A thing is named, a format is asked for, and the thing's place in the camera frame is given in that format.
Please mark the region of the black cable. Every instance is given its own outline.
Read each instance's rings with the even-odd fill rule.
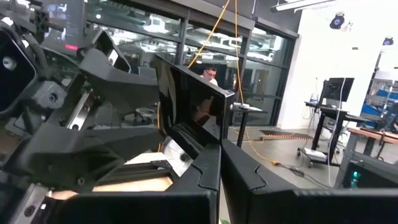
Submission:
[[[291,171],[294,175],[296,175],[297,177],[301,177],[301,178],[303,178],[303,179],[305,179],[305,180],[307,180],[307,181],[313,183],[314,185],[316,185],[316,186],[318,186],[318,187],[321,187],[321,188],[324,188],[324,189],[329,189],[329,188],[330,188],[329,186],[327,186],[327,185],[325,185],[325,184],[323,184],[323,183],[317,181],[314,177],[312,177],[312,176],[309,175],[309,174],[306,174],[303,170],[301,170],[301,169],[299,169],[299,168],[297,168],[297,167],[294,167],[294,166],[285,166],[285,165],[283,165],[283,164],[278,164],[278,166],[279,166],[279,167],[282,167],[282,168],[285,168],[285,169],[287,169],[287,170],[290,170],[290,171]]]

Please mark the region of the man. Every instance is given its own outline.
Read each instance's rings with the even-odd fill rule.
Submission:
[[[216,78],[217,74],[217,69],[214,67],[208,67],[203,71],[203,75],[201,75],[202,78],[205,80],[209,81],[210,83],[218,86]]]

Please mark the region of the ceiling light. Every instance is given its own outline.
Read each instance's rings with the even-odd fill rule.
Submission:
[[[299,7],[306,7],[306,6],[312,6],[316,4],[321,4],[325,2],[332,2],[336,0],[301,0],[301,1],[295,1],[295,2],[288,2],[288,3],[283,3],[283,4],[278,4],[276,6],[271,7],[271,12],[280,12],[288,9],[296,9]]]

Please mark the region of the power cord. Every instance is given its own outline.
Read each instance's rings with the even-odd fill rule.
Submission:
[[[335,131],[336,131],[336,128],[337,128],[337,122],[338,122],[338,119],[340,117],[340,111],[341,111],[341,107],[342,107],[341,98],[343,96],[343,88],[344,88],[345,82],[346,82],[346,78],[344,78],[343,84],[341,85],[339,107],[338,107],[337,116],[336,116],[336,124],[335,124],[335,127],[333,128],[332,137],[330,138],[329,143],[328,143],[328,156],[326,157],[326,159],[328,160],[328,180],[329,180],[329,186],[330,187],[332,187],[332,185],[331,185],[331,173],[330,173],[330,159],[329,159],[330,151],[331,151],[331,140],[333,139],[333,135],[335,134]]]

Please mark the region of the glass wall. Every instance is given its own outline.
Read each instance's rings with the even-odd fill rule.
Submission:
[[[108,31],[132,66],[151,67],[155,54],[175,61],[179,18],[169,18],[112,1],[88,1],[88,20]]]
[[[197,22],[197,18],[177,17],[158,9],[145,7],[143,10],[138,4],[129,7],[104,0],[89,0],[87,6],[88,20],[111,34],[132,67],[151,67],[155,54],[188,66],[204,45],[190,70],[201,75],[205,68],[215,68],[218,85],[237,91],[239,64],[245,103],[263,110],[250,114],[248,124],[276,124],[294,39],[259,26],[251,32],[240,32],[235,38],[220,26],[206,42],[212,27]],[[240,120],[241,114],[233,115],[234,125],[239,125]]]

